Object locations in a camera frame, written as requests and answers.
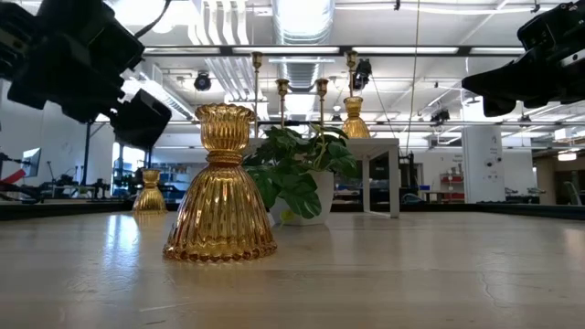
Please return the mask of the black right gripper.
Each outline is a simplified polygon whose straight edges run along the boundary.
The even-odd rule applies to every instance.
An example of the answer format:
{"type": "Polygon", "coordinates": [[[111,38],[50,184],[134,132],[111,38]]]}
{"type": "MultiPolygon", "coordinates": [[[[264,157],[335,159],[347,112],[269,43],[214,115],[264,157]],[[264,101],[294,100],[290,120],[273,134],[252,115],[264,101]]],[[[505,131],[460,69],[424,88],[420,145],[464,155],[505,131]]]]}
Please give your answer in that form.
{"type": "Polygon", "coordinates": [[[501,116],[517,102],[528,109],[584,99],[584,3],[561,3],[517,31],[525,48],[503,67],[465,77],[463,88],[484,96],[484,115],[501,116]]]}

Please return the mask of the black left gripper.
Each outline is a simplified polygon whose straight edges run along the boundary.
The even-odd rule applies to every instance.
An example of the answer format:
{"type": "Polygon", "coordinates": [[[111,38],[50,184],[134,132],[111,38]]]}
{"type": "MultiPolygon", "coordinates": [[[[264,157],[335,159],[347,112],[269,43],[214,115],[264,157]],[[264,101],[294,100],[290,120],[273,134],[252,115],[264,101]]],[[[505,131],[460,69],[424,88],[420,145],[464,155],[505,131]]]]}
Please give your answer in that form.
{"type": "MultiPolygon", "coordinates": [[[[122,74],[142,58],[144,45],[101,0],[43,1],[33,15],[6,4],[7,98],[42,110],[56,103],[63,114],[91,122],[119,106],[122,74]]],[[[111,118],[117,142],[150,149],[171,110],[140,89],[111,118]]]]}

